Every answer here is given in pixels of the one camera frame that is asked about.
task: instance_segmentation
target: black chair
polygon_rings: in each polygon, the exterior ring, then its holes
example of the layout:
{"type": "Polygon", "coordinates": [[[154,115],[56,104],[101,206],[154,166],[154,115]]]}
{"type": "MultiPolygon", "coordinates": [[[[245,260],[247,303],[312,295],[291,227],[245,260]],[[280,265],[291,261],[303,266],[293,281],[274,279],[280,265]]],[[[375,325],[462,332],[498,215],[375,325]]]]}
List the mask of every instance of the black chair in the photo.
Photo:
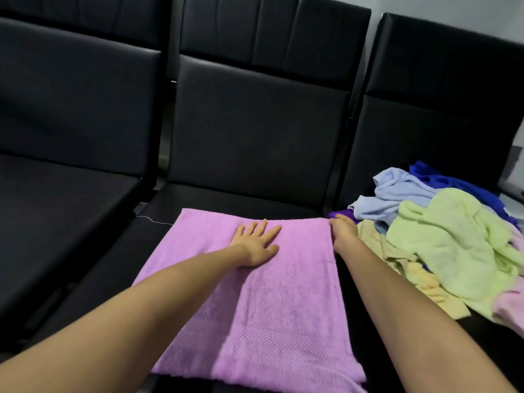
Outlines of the black chair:
{"type": "Polygon", "coordinates": [[[0,0],[2,342],[154,185],[169,2],[0,0]]]}
{"type": "Polygon", "coordinates": [[[322,216],[369,19],[332,0],[186,0],[168,183],[30,345],[129,287],[183,207],[322,216]]]}
{"type": "MultiPolygon", "coordinates": [[[[524,46],[386,13],[366,73],[357,130],[337,209],[373,195],[373,176],[423,160],[495,190],[524,116],[524,46]]],[[[346,270],[343,293],[357,290],[346,270]]],[[[346,300],[355,356],[370,391],[403,391],[360,300],[346,300]]],[[[459,321],[519,391],[524,341],[478,314],[459,321]]]]}

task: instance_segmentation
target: white wall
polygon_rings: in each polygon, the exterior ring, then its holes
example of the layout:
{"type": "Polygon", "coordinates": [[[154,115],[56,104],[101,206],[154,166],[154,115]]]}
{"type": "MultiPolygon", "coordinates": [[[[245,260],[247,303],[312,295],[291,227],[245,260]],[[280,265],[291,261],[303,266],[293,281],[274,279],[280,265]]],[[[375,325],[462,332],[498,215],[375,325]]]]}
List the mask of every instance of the white wall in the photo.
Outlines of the white wall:
{"type": "MultiPolygon", "coordinates": [[[[371,9],[370,28],[364,48],[365,63],[378,21],[384,12],[398,13],[502,39],[524,43],[524,0],[338,0],[371,9]]],[[[514,145],[524,147],[524,123],[514,145]]],[[[524,154],[515,165],[509,182],[524,189],[524,154]]]]}

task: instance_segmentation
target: light blue cloth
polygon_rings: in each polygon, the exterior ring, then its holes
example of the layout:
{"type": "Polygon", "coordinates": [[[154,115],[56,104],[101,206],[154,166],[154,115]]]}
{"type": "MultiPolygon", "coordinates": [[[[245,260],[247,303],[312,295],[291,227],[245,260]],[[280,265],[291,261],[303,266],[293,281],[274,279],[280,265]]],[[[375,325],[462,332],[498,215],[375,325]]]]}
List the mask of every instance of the light blue cloth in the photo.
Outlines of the light blue cloth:
{"type": "Polygon", "coordinates": [[[410,200],[427,207],[438,189],[422,183],[417,177],[400,168],[388,168],[376,175],[375,197],[360,196],[350,206],[354,207],[355,218],[371,219],[375,227],[385,234],[389,225],[398,215],[402,201],[410,200]]]}

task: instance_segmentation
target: yellow towel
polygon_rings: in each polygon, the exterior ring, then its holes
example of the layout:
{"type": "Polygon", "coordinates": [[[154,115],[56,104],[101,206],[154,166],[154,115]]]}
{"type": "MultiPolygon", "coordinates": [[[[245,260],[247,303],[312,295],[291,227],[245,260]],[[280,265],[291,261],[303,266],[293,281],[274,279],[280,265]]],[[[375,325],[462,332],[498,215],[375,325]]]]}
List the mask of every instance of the yellow towel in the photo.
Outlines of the yellow towel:
{"type": "Polygon", "coordinates": [[[495,298],[510,289],[524,254],[509,241],[505,221],[459,189],[440,190],[427,208],[403,201],[387,240],[417,255],[446,291],[495,321],[495,298]]]}
{"type": "Polygon", "coordinates": [[[391,269],[406,277],[422,293],[438,304],[449,316],[458,320],[471,315],[466,305],[444,290],[433,273],[424,270],[416,255],[395,248],[377,232],[374,222],[368,219],[358,224],[358,237],[391,269]]]}

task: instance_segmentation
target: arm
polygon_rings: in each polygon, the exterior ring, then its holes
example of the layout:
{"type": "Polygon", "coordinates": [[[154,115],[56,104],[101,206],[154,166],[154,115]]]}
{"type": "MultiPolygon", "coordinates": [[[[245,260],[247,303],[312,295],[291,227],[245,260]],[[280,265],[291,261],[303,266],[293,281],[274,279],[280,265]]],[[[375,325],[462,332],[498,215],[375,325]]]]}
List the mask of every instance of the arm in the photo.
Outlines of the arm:
{"type": "Polygon", "coordinates": [[[188,319],[239,266],[257,266],[278,252],[264,234],[242,225],[229,247],[155,273],[75,323],[0,365],[0,391],[134,393],[188,319]]]}
{"type": "Polygon", "coordinates": [[[351,219],[331,219],[339,253],[408,393],[516,393],[482,349],[415,286],[380,260],[351,219]]]}

